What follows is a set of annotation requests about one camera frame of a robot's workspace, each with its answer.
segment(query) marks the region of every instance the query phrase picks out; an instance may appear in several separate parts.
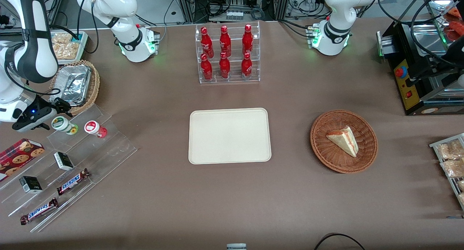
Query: red switch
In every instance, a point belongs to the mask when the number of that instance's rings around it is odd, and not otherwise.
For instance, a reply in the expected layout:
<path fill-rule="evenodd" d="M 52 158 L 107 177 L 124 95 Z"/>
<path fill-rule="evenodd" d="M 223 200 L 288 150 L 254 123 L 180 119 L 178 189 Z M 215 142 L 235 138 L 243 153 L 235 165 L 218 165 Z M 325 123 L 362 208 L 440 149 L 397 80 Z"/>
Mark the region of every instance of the red switch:
<path fill-rule="evenodd" d="M 401 76 L 403 76 L 403 74 L 405 73 L 405 71 L 403 70 L 403 68 L 397 68 L 395 70 L 395 76 L 397 76 L 398 78 L 400 78 Z"/>

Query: snickers bar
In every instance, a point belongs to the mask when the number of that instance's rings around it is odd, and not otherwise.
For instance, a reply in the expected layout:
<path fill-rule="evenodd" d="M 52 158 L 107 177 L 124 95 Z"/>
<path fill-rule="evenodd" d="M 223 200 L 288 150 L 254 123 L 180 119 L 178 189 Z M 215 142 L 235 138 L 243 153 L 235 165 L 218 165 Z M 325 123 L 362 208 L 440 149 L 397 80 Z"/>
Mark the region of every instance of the snickers bar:
<path fill-rule="evenodd" d="M 44 204 L 43 206 L 39 207 L 38 209 L 30 212 L 29 215 L 23 215 L 21 217 L 21 225 L 26 225 L 28 222 L 32 221 L 34 218 L 43 215 L 48 210 L 52 208 L 58 208 L 58 200 L 53 198 L 50 202 Z"/>
<path fill-rule="evenodd" d="M 89 175 L 90 173 L 87 171 L 87 169 L 80 171 L 79 174 L 73 177 L 70 181 L 57 188 L 58 195 L 63 195 L 66 192 L 66 190 L 73 188 L 75 185 L 77 185 L 79 182 L 81 182 L 84 178 L 86 178 Z"/>

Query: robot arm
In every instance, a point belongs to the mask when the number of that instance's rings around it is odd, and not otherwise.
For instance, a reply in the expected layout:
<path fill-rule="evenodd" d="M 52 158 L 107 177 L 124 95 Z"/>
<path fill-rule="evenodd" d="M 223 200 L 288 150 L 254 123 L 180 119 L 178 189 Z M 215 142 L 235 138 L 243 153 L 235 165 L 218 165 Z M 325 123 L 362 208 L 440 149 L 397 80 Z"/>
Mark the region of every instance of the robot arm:
<path fill-rule="evenodd" d="M 20 132 L 48 128 L 44 121 L 57 110 L 65 111 L 37 96 L 21 81 L 44 83 L 58 70 L 45 4 L 43 0 L 7 1 L 20 16 L 23 41 L 0 41 L 0 121 L 15 122 L 13 129 Z"/>
<path fill-rule="evenodd" d="M 93 13 L 119 41 L 128 60 L 141 62 L 157 53 L 153 31 L 139 28 L 132 18 L 137 13 L 136 0 L 77 0 L 82 9 Z"/>
<path fill-rule="evenodd" d="M 325 0 L 325 2 L 332 8 L 332 14 L 328 21 L 315 24 L 319 31 L 314 35 L 316 40 L 313 41 L 312 46 L 325 55 L 333 56 L 340 53 L 346 45 L 348 34 L 356 20 L 354 7 L 369 5 L 373 0 Z"/>

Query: brown table surface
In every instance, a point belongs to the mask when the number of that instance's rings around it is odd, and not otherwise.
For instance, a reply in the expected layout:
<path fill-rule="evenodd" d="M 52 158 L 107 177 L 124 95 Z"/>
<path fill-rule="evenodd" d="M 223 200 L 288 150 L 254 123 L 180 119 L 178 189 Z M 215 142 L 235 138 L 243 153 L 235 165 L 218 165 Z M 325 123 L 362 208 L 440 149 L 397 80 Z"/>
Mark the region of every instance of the brown table surface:
<path fill-rule="evenodd" d="M 143 63 L 129 62 L 100 30 L 98 52 L 86 57 L 101 77 L 96 103 L 140 150 L 40 233 L 0 204 L 0 248 L 297 250 L 341 232 L 366 249 L 462 249 L 464 220 L 445 219 L 462 212 L 428 144 L 464 132 L 464 117 L 404 115 L 377 55 L 376 31 L 389 24 L 357 20 L 346 49 L 326 57 L 280 23 L 261 22 L 262 80 L 229 86 L 199 84 L 194 25 L 169 27 L 159 55 Z M 192 111 L 254 107 L 269 113 L 270 161 L 190 164 Z M 315 157 L 311 124 L 332 109 L 376 131 L 378 157 L 366 171 L 338 174 Z M 5 123 L 0 131 L 1 150 L 51 134 Z M 332 238 L 324 249 L 337 242 L 352 245 Z"/>

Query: wicker basket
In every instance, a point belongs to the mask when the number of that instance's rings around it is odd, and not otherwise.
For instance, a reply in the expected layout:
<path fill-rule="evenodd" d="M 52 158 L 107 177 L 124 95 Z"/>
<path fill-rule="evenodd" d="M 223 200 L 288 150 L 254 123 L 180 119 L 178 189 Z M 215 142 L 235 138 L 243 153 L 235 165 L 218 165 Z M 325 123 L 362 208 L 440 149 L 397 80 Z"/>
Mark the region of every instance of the wicker basket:
<path fill-rule="evenodd" d="M 86 96 L 87 101 L 83 106 L 72 107 L 69 112 L 71 112 L 73 115 L 77 115 L 81 113 L 82 111 L 92 106 L 93 103 L 95 103 L 95 100 L 98 96 L 98 88 L 100 87 L 100 76 L 98 75 L 98 71 L 96 71 L 95 67 L 90 62 L 86 60 L 80 60 L 80 61 L 66 64 L 66 66 L 77 66 L 77 65 L 86 65 L 90 67 L 92 70 L 92 74 L 90 77 L 90 82 L 88 83 L 88 91 L 87 91 L 87 96 Z M 55 80 L 56 80 L 56 75 L 51 80 L 50 89 L 52 89 L 53 86 L 55 85 Z"/>
<path fill-rule="evenodd" d="M 358 143 L 359 151 L 352 157 L 330 141 L 329 131 L 350 126 Z M 358 173 L 366 170 L 376 159 L 377 137 L 371 126 L 351 111 L 333 110 L 320 115 L 310 133 L 311 146 L 323 164 L 340 173 Z"/>

